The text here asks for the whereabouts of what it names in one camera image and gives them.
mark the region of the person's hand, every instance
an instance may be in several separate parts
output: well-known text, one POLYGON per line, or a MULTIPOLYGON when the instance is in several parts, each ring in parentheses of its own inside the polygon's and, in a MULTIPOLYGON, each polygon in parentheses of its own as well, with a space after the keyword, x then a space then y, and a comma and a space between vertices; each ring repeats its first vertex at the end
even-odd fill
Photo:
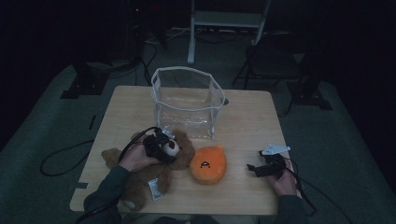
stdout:
MULTIPOLYGON (((286 167, 290 169, 290 161, 285 160, 285 163, 286 167)), ((279 179, 274 175, 268 175, 265 178, 270 182, 278 196, 297 195, 295 178, 288 170, 285 170, 279 179)))
POLYGON ((124 157, 120 161, 119 165, 128 170, 129 172, 135 172, 141 170, 151 164, 160 163, 157 159, 148 157, 146 155, 146 150, 143 144, 143 139, 147 136, 143 135, 138 140, 136 144, 131 145, 128 151, 125 153, 124 157))

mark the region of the clear plastic basket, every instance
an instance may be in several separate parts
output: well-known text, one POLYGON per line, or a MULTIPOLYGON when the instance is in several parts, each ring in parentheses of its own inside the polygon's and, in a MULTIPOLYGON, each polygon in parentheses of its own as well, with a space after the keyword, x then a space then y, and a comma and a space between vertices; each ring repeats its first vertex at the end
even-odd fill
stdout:
POLYGON ((169 133, 180 129, 191 138, 215 139, 225 96, 212 75, 189 67, 159 68, 151 84, 158 127, 169 133))

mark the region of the dark green sleeve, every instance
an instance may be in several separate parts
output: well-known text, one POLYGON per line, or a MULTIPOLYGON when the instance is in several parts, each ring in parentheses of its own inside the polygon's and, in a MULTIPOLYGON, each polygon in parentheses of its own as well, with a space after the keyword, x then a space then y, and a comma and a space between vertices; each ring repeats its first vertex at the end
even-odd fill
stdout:
POLYGON ((303 200, 295 195, 280 196, 277 218, 274 223, 309 223, 304 210, 303 200))
MULTIPOLYGON (((90 212, 104 207, 114 200, 118 200, 124 190, 129 172, 121 166, 116 166, 99 185, 94 193, 88 195, 84 200, 84 211, 90 212)), ((121 217, 117 205, 98 212, 97 214, 84 219, 81 223, 121 223, 121 217)))

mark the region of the teddy bear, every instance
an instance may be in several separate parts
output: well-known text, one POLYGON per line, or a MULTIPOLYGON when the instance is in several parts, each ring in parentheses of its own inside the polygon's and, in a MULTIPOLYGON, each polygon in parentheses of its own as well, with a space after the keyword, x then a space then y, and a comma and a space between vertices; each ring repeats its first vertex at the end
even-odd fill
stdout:
MULTIPOLYGON (((176 143, 178 152, 173 153, 176 159, 172 163, 159 163, 150 165, 140 171, 129 175, 125 185, 121 201, 124 202, 133 212, 141 210, 146 203, 145 188, 151 189, 152 199, 160 199, 170 188, 172 183, 172 170, 184 170, 189 168, 192 158, 195 155, 195 149, 187 133, 175 129, 172 131, 175 137, 170 143, 176 143)), ((111 148, 102 151, 102 157, 108 168, 116 166, 119 162, 121 151, 117 148, 111 148)))

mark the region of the chair seat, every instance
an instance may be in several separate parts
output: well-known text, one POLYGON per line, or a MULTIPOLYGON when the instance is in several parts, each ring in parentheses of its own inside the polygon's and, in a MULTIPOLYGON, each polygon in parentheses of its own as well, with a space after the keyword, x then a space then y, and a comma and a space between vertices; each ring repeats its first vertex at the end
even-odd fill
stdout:
POLYGON ((267 45, 247 47, 247 57, 252 53, 247 67, 252 78, 293 79, 300 76, 298 64, 288 52, 267 45))

